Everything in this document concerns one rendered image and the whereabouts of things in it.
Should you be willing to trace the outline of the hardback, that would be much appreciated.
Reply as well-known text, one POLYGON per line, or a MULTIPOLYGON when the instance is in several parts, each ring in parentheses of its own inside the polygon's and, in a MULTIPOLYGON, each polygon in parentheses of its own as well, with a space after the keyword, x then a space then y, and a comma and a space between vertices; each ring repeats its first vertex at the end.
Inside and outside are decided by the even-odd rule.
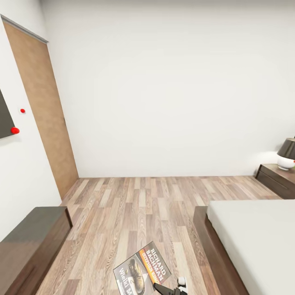
POLYGON ((172 273, 154 241, 113 269, 120 295, 152 295, 172 273))

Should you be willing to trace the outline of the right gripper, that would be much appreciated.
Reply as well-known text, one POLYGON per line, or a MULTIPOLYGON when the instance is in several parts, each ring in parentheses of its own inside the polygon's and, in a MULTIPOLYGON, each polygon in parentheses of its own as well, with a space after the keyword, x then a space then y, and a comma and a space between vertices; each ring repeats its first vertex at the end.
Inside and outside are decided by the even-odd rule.
POLYGON ((158 283, 154 283, 153 286, 156 288, 156 290, 161 294, 161 295, 187 295, 185 292, 180 291, 179 288, 176 287, 174 290, 164 287, 163 285, 160 285, 158 283))

